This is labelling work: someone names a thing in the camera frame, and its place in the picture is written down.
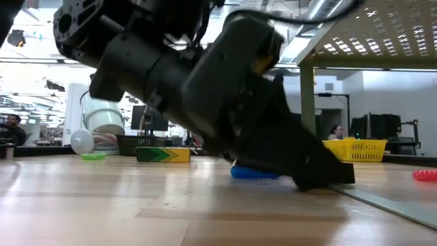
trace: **white wall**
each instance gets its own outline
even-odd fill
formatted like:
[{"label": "white wall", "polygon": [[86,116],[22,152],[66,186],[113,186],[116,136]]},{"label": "white wall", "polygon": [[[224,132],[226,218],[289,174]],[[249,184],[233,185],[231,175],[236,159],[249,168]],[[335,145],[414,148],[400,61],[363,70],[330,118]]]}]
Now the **white wall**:
[{"label": "white wall", "polygon": [[[437,156],[437,73],[362,71],[343,82],[350,95],[351,118],[369,112],[392,113],[402,122],[419,120],[418,154]],[[403,126],[402,136],[413,137],[413,127]]]},{"label": "white wall", "polygon": [[[324,93],[330,92],[332,94],[344,94],[343,93],[343,83],[342,81],[338,81],[336,76],[316,76],[315,78],[316,85],[314,85],[314,93]],[[333,83],[334,90],[326,91],[325,83]],[[290,111],[293,113],[301,113],[301,103],[300,103],[300,77],[284,77],[284,89],[285,94],[287,96],[287,103]],[[344,97],[318,97],[314,96],[315,101],[315,113],[320,114],[321,109],[340,109],[341,110],[341,122],[337,124],[341,124],[345,126],[348,125],[347,121],[347,104],[346,98]]]}]

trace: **perforated metal panel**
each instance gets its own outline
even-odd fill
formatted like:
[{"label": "perforated metal panel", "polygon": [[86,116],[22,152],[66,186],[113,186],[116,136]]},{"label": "perforated metal panel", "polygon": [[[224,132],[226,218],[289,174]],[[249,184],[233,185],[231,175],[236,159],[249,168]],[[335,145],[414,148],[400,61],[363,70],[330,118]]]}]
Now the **perforated metal panel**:
[{"label": "perforated metal panel", "polygon": [[309,56],[325,67],[437,68],[437,0],[367,0]]}]

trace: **blue brush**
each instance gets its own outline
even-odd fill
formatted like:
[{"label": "blue brush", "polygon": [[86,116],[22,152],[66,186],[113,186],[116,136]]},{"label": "blue brush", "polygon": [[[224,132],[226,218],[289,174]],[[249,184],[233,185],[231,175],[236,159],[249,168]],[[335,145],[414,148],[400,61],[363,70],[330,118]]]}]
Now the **blue brush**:
[{"label": "blue brush", "polygon": [[267,172],[261,172],[261,171],[255,171],[247,167],[239,167],[234,165],[231,168],[231,175],[234,178],[238,179],[251,179],[251,180],[257,180],[257,179],[278,179],[281,177],[281,175],[271,174]]}]

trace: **person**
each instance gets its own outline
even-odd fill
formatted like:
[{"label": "person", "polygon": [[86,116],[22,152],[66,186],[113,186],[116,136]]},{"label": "person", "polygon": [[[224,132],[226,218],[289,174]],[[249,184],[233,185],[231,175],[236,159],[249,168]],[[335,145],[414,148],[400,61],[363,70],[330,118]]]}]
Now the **person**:
[{"label": "person", "polygon": [[330,130],[330,135],[328,136],[328,140],[339,140],[343,139],[343,127],[340,125],[334,125]]},{"label": "person", "polygon": [[8,115],[6,124],[0,124],[0,128],[6,131],[0,132],[0,141],[3,143],[11,143],[17,146],[22,146],[26,142],[26,132],[18,125],[21,122],[21,117],[16,114]]}]

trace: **black basket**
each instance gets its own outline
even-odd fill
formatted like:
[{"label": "black basket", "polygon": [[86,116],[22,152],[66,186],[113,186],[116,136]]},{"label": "black basket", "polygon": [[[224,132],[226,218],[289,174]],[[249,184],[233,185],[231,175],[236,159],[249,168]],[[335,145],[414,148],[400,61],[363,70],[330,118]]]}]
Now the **black basket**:
[{"label": "black basket", "polygon": [[164,147],[165,138],[117,135],[117,143],[121,155],[136,156],[137,147]]}]

